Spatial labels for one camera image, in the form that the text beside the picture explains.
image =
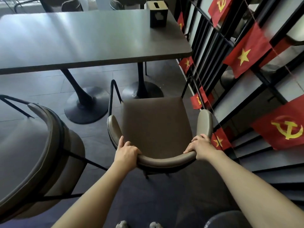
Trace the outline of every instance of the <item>black metal table pedestal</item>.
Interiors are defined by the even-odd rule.
[[[122,92],[122,99],[134,98],[162,98],[164,96],[162,90],[155,84],[143,80],[143,64],[137,63],[138,81],[125,87]]]
[[[77,124],[89,124],[101,119],[108,111],[109,93],[99,87],[82,89],[69,70],[61,71],[75,90],[66,102],[66,117]]]

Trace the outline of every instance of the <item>person's left arm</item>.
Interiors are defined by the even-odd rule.
[[[108,171],[86,191],[53,225],[53,228],[102,227],[118,188],[129,171],[136,167],[140,150],[123,144],[123,136]]]

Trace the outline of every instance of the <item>person's left hand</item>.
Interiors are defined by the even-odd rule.
[[[118,147],[115,153],[114,163],[123,167],[127,173],[135,169],[137,155],[142,154],[141,151],[131,145],[131,142],[123,142],[123,136],[120,137]]]

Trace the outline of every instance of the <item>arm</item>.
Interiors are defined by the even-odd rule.
[[[136,167],[138,148],[119,140],[115,159],[108,171],[83,194],[53,225],[53,228],[102,227],[118,188]]]
[[[220,174],[234,200],[253,228],[298,228],[304,212],[270,184],[216,150],[201,134],[184,153],[195,150],[196,159],[207,160]]]

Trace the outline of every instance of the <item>forearm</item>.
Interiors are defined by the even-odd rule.
[[[115,194],[127,172],[113,163],[108,171],[82,195],[53,228],[102,227]]]
[[[218,171],[253,228],[301,227],[304,212],[270,184],[214,151],[207,160]]]

